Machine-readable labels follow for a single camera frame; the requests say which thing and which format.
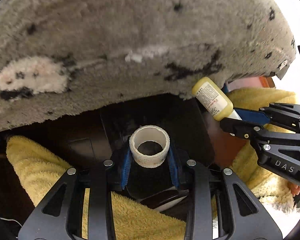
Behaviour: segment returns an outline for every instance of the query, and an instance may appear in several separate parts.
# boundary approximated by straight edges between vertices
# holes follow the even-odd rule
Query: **yellow fuzzy blanket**
[[[235,107],[257,110],[270,102],[295,103],[295,94],[276,89],[247,88],[228,94]],[[286,131],[268,125],[272,131]],[[8,140],[7,158],[21,185],[36,206],[61,175],[71,167],[49,150],[22,136]],[[257,155],[247,142],[233,162],[232,169],[260,197],[262,203],[293,206],[287,181],[257,165]],[[87,238],[88,192],[85,194],[82,237]],[[114,227],[118,240],[182,240],[185,223],[160,214],[116,193],[112,193]]]

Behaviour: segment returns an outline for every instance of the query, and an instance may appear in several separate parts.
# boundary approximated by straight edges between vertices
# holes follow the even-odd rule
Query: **triangular cutout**
[[[58,217],[61,212],[62,201],[66,193],[67,185],[63,184],[49,200],[48,204],[42,209],[42,213]]]
[[[239,212],[243,217],[255,214],[258,212],[255,205],[251,202],[249,197],[243,192],[238,184],[233,184],[234,193],[237,198]]]

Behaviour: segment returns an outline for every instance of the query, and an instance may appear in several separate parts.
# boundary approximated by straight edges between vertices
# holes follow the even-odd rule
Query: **white tape roll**
[[[144,142],[156,142],[162,147],[162,151],[156,155],[144,155],[138,151],[138,147]],[[170,147],[169,135],[158,126],[146,125],[136,130],[130,137],[130,149],[136,163],[145,168],[160,166],[167,157]]]

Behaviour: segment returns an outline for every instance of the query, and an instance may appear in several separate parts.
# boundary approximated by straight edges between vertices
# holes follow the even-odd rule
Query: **blue bristles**
[[[121,171],[121,188],[124,189],[128,184],[129,173],[131,168],[131,150],[130,147],[124,157],[123,164],[122,164],[122,171]]]
[[[170,176],[172,184],[178,188],[179,187],[179,179],[178,179],[178,167],[176,164],[176,161],[174,159],[173,151],[171,147],[168,151],[168,164],[169,164],[169,170],[170,170]]]

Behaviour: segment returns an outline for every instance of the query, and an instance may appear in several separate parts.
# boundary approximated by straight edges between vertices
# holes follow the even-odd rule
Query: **white bottle cap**
[[[228,116],[228,118],[242,120],[235,110],[232,111],[232,113]]]

